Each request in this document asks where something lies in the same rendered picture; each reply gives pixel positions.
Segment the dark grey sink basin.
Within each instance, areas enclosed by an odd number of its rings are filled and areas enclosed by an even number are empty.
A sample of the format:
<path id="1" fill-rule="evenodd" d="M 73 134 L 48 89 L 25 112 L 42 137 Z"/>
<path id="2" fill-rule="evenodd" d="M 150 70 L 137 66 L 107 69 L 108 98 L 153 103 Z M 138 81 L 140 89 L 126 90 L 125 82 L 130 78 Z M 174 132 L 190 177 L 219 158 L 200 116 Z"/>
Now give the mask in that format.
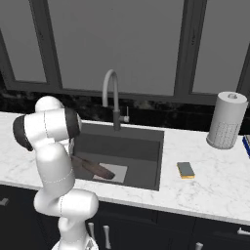
<path id="1" fill-rule="evenodd" d="M 75 178 L 159 190 L 163 143 L 163 131 L 125 126 L 115 131 L 112 125 L 83 123 L 82 132 L 74 141 L 73 154 L 100 165 L 127 166 L 128 170 L 123 183 L 113 183 L 77 166 Z"/>

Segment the grey and yellow sponge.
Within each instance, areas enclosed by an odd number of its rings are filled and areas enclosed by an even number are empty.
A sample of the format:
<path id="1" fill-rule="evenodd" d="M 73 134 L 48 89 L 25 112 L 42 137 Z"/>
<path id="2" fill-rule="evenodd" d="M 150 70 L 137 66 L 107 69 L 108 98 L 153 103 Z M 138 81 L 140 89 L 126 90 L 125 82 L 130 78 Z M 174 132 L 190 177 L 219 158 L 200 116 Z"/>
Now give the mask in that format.
<path id="1" fill-rule="evenodd" d="M 182 179 L 193 179 L 195 177 L 189 162 L 178 162 L 177 167 Z"/>

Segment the grey curved tap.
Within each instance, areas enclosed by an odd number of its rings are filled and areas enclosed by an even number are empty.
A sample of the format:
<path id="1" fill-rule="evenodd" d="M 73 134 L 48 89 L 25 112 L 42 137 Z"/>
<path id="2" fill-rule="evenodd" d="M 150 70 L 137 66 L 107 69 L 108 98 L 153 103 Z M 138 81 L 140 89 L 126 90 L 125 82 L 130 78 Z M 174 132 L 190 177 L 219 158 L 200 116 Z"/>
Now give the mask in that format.
<path id="1" fill-rule="evenodd" d="M 113 84 L 113 129 L 119 131 L 121 129 L 122 118 L 119 108 L 118 77 L 113 69 L 110 69 L 104 77 L 103 107 L 108 107 L 107 92 L 109 83 Z"/>

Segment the white flat board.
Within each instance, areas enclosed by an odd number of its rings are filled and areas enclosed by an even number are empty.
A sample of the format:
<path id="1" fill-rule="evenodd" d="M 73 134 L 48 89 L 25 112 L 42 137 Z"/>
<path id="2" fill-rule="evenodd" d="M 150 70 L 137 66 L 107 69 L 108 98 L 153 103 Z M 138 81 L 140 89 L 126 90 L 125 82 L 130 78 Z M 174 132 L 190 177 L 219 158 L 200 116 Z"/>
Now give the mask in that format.
<path id="1" fill-rule="evenodd" d="M 122 165 L 113 165 L 113 164 L 105 164 L 102 163 L 107 170 L 114 174 L 114 177 L 111 179 L 113 183 L 123 183 L 126 177 L 126 173 L 128 170 L 127 166 Z"/>

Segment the brown wooden tool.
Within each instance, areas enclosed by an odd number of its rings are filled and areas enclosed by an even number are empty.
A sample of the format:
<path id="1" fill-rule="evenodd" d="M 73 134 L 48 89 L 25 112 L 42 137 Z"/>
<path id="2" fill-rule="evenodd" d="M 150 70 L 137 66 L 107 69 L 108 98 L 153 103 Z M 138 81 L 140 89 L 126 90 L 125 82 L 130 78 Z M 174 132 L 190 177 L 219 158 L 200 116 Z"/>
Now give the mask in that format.
<path id="1" fill-rule="evenodd" d="M 109 171 L 99 163 L 95 163 L 93 161 L 83 159 L 74 155 L 71 156 L 71 161 L 74 166 L 85 168 L 92 174 L 97 175 L 98 177 L 101 177 L 103 179 L 112 180 L 115 177 L 115 174 L 113 172 Z"/>

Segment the dark framed window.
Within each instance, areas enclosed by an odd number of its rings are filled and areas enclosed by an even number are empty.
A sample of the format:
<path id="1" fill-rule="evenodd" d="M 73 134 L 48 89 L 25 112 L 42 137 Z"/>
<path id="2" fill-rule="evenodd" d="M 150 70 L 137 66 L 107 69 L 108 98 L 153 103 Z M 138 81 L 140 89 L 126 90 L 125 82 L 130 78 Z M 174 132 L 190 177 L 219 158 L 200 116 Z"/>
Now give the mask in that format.
<path id="1" fill-rule="evenodd" d="M 9 90 L 214 104 L 250 96 L 250 0 L 0 0 Z"/>

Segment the dark cupboard door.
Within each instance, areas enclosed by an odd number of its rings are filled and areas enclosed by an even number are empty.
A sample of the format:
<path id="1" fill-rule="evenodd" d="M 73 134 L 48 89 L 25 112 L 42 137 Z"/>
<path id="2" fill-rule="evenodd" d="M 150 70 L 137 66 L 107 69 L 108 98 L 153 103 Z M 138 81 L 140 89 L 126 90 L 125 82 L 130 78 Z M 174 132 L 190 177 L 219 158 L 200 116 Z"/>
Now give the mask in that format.
<path id="1" fill-rule="evenodd" d="M 94 229 L 95 229 L 95 239 L 94 240 L 92 237 L 91 237 L 91 234 L 90 234 L 90 230 L 89 230 L 89 226 L 88 226 L 88 223 L 94 223 Z M 99 233 L 98 233 L 98 219 L 97 219 L 97 216 L 94 215 L 92 216 L 91 218 L 89 218 L 86 223 L 86 230 L 87 232 L 89 233 L 89 236 L 91 238 L 91 242 L 92 242 L 92 246 L 88 248 L 88 250 L 99 250 L 99 245 L 98 245 L 98 240 L 99 240 Z"/>
<path id="2" fill-rule="evenodd" d="M 188 250 L 189 238 L 182 232 L 101 216 L 102 250 L 107 250 L 103 226 L 109 226 L 110 250 Z"/>
<path id="3" fill-rule="evenodd" d="M 188 250 L 195 250 L 195 243 L 203 244 L 202 250 L 250 250 L 250 243 L 226 241 L 226 240 L 194 240 Z"/>

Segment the white paper towel roll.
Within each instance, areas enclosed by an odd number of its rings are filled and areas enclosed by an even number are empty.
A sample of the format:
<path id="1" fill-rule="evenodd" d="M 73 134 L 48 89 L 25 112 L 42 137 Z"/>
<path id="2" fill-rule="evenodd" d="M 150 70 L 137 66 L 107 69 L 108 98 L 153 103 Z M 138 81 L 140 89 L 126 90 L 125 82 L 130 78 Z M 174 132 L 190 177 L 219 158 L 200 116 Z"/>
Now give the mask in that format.
<path id="1" fill-rule="evenodd" d="M 233 148 L 249 102 L 235 92 L 221 92 L 217 96 L 207 143 L 217 149 Z"/>

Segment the blue and white box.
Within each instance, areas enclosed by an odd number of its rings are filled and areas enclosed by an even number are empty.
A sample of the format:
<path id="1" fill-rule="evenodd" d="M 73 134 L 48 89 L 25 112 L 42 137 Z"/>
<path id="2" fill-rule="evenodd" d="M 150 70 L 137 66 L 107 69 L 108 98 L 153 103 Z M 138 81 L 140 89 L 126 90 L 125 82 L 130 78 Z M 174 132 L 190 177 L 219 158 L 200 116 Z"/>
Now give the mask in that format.
<path id="1" fill-rule="evenodd" d="M 248 157 L 250 158 L 250 135 L 244 135 L 242 137 L 242 142 L 248 154 Z"/>

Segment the dark drawer front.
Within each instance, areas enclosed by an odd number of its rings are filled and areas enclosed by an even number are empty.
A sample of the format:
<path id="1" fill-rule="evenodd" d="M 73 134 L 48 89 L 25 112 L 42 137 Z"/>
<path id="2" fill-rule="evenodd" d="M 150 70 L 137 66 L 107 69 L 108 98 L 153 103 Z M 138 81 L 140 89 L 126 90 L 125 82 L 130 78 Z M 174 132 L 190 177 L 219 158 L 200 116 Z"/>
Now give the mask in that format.
<path id="1" fill-rule="evenodd" d="M 197 218 L 193 232 L 205 236 L 215 236 L 221 239 L 250 243 L 250 235 L 239 234 L 239 229 L 250 232 L 250 226 Z"/>
<path id="2" fill-rule="evenodd" d="M 0 202 L 4 198 L 7 199 L 6 205 L 0 205 L 0 218 L 18 215 L 35 218 L 37 216 L 33 205 L 35 194 L 36 190 L 0 185 Z"/>

